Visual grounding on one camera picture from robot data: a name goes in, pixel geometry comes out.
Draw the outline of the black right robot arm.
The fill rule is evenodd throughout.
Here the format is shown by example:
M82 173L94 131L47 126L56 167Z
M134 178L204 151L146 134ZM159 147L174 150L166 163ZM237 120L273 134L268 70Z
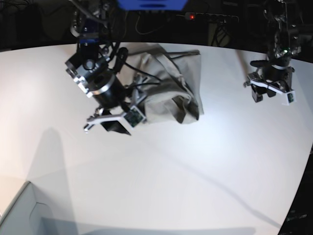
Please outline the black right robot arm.
M128 50L112 42L109 7L106 0L73 0L71 33L77 38L76 52L66 61L73 82L98 106L87 118L84 131L100 125L108 132L129 135L129 129L144 122L140 104L144 73L138 71L129 85L117 75L128 58Z

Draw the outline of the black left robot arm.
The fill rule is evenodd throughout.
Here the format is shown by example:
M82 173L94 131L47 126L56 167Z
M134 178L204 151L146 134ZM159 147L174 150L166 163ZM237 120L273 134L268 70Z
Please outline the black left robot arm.
M292 22L301 18L297 1L267 0L264 3L264 16L268 22L267 56L264 60L250 62L256 70L247 75L243 86L251 87L256 103L261 102L265 94L269 98L280 94L283 104L290 105L296 101L292 88L295 69L290 62L301 52L299 31Z

